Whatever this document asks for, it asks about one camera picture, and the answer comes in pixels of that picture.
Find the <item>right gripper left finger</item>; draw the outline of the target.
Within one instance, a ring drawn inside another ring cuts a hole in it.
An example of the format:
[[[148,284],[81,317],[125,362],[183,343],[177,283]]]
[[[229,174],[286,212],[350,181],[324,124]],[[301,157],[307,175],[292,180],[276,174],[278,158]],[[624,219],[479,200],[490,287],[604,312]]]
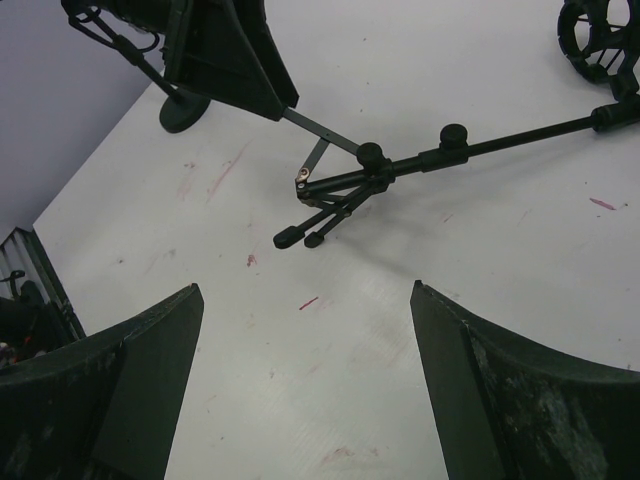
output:
[[[164,478],[203,313],[191,284],[2,369],[2,478]]]

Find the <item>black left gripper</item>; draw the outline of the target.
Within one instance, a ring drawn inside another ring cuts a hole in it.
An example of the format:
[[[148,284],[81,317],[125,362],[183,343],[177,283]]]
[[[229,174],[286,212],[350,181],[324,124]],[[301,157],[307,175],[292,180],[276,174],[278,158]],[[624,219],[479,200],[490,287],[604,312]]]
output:
[[[165,34],[164,78],[211,100],[278,121],[299,101],[263,0],[62,0],[70,16],[101,9]]]

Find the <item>round-base mic stand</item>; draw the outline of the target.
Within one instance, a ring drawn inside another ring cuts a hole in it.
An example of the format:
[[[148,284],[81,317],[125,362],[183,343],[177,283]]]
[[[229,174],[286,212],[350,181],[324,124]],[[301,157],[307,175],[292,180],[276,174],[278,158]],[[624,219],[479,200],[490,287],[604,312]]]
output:
[[[184,132],[207,111],[210,105],[209,99],[171,85],[146,60],[145,55],[160,43],[160,36],[157,33],[153,33],[154,41],[149,47],[139,48],[101,19],[99,6],[66,6],[64,10],[72,28],[97,43],[117,51],[167,95],[159,113],[160,124],[166,132],[171,134]]]

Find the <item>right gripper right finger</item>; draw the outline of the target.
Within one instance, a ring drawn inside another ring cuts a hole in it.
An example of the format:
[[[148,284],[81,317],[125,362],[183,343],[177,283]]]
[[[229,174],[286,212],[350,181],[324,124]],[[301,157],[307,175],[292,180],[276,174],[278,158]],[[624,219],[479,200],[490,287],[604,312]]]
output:
[[[449,478],[638,478],[638,372],[534,342],[420,281],[410,306]]]

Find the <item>tripod stand with shock mount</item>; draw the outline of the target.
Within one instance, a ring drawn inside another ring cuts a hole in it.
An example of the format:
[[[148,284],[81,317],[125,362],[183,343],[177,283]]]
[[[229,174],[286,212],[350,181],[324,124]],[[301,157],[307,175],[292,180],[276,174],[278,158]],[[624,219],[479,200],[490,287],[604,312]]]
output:
[[[437,148],[393,161],[377,143],[356,144],[292,109],[286,110],[286,120],[318,139],[295,178],[297,199],[317,212],[276,234],[275,247],[284,250],[298,242],[310,249],[318,247],[331,230],[400,177],[453,168],[473,157],[579,131],[605,133],[638,123],[639,80],[634,68],[639,61],[639,4],[630,1],[627,8],[629,17],[623,25],[611,22],[606,1],[566,1],[560,10],[557,39],[564,57],[587,82],[608,85],[615,99],[586,117],[477,144],[468,142],[463,125],[448,124],[440,131]],[[360,168],[313,181],[311,173],[329,146],[352,154]]]

